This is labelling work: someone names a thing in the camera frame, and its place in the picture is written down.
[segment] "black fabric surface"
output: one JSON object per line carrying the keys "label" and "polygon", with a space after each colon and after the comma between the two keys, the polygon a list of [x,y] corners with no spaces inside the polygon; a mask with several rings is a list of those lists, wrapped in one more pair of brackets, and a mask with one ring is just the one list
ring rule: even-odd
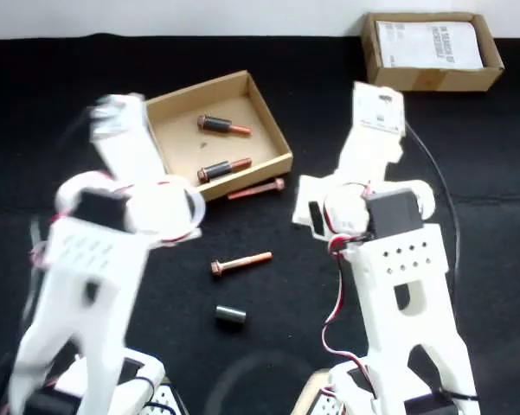
{"label": "black fabric surface", "polygon": [[[514,415],[520,414],[520,41],[498,46],[507,69],[487,94],[409,93],[406,103],[459,211],[459,326],[482,412]],[[16,345],[30,216],[46,221],[58,185],[100,166],[84,123],[64,139],[81,109],[106,93],[153,97],[241,69],[255,78],[292,147],[287,190],[210,203],[201,239],[155,251],[127,345],[164,363],[192,414],[204,413],[214,387],[216,399],[228,391],[223,414],[290,413],[311,372],[340,361],[320,341],[337,293],[336,267],[324,244],[290,217],[299,175],[325,176],[336,166],[350,128],[352,81],[364,79],[360,41],[109,35],[0,41],[0,358]],[[404,148],[391,179],[435,183],[412,142],[404,140]],[[433,218],[451,254],[442,200]],[[209,275],[212,259],[265,250],[274,253],[270,264],[218,283]],[[350,292],[329,341],[364,354],[363,321]],[[246,310],[246,329],[220,330],[217,304]],[[232,372],[244,373],[234,387]]]}

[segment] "copper bolt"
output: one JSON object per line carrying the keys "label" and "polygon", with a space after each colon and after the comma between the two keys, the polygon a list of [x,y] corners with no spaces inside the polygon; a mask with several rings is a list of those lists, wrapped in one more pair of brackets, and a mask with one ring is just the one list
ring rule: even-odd
{"label": "copper bolt", "polygon": [[273,258],[273,254],[271,252],[263,252],[258,253],[257,255],[252,255],[251,257],[233,259],[232,261],[228,262],[219,262],[218,260],[215,260],[211,263],[211,273],[216,277],[220,277],[226,270],[268,261],[271,258]]}
{"label": "copper bolt", "polygon": [[233,170],[233,173],[236,173],[237,171],[247,169],[251,165],[252,165],[252,159],[250,157],[247,157],[247,158],[242,158],[241,160],[237,160],[236,162],[232,162],[231,169]]}
{"label": "copper bolt", "polygon": [[196,121],[200,130],[216,131],[216,132],[233,132],[235,134],[250,135],[252,130],[248,127],[233,125],[230,119],[210,117],[209,115],[200,115]]}
{"label": "copper bolt", "polygon": [[216,177],[224,176],[229,173],[236,173],[237,171],[241,171],[247,169],[252,165],[251,158],[242,158],[241,160],[237,160],[236,162],[221,162],[218,164],[213,164],[208,167],[203,167],[197,171],[198,180],[200,183],[207,183],[211,179],[215,179]]}
{"label": "copper bolt", "polygon": [[272,182],[261,184],[260,186],[254,186],[252,188],[245,188],[238,192],[229,193],[227,198],[232,201],[233,199],[239,199],[241,197],[257,195],[258,193],[267,192],[269,190],[278,190],[279,192],[285,188],[285,181],[281,178],[276,178]]}

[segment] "cardboard box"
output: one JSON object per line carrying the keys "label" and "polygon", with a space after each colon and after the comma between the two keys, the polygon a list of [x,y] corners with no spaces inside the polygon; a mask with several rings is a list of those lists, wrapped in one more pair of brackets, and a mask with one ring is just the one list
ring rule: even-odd
{"label": "cardboard box", "polygon": [[[384,67],[376,22],[470,22],[477,34],[483,65],[478,70]],[[504,71],[504,64],[485,18],[472,13],[369,13],[362,32],[365,66],[370,84],[397,91],[487,91]]]}
{"label": "cardboard box", "polygon": [[[196,185],[206,201],[290,171],[292,153],[252,76],[233,73],[147,101],[151,135],[168,173]],[[199,115],[231,119],[247,136],[200,131]],[[223,161],[252,158],[249,169],[200,184],[197,171]]]}

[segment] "white wall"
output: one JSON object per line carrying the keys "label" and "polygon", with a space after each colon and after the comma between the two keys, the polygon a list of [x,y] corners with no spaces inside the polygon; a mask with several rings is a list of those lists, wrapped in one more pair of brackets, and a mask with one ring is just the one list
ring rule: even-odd
{"label": "white wall", "polygon": [[520,37],[520,0],[0,0],[0,39],[357,35],[367,11],[477,11],[496,37]]}

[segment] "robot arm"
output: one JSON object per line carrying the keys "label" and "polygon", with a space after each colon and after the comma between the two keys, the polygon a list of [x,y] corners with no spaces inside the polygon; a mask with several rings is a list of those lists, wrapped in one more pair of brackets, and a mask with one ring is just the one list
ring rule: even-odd
{"label": "robot arm", "polygon": [[[110,96],[93,112],[99,120],[93,134],[102,142],[142,140],[143,111],[140,97]],[[125,348],[125,332],[150,249],[199,237],[205,201],[162,170],[133,179],[87,172],[58,190],[58,214],[34,257],[45,275],[10,377],[12,415],[135,415],[164,378],[161,362]],[[83,357],[46,387],[54,358],[70,340]],[[136,377],[119,385],[128,361],[138,365]]]}
{"label": "robot arm", "polygon": [[[300,177],[292,216],[330,247],[342,234],[349,242],[338,254],[353,271],[369,351],[331,370],[331,393],[354,415],[407,415],[412,406],[425,408],[416,413],[479,415],[469,356],[447,292],[440,227],[423,223],[435,209],[433,191],[422,181],[384,180],[388,163],[401,156],[403,97],[356,83],[353,102],[354,124],[337,169],[322,179]],[[356,243],[358,235],[369,237]],[[403,309],[397,286],[408,289]],[[408,367],[411,350],[420,345],[439,369],[445,393],[432,391]],[[353,379],[357,369],[372,391]]]}

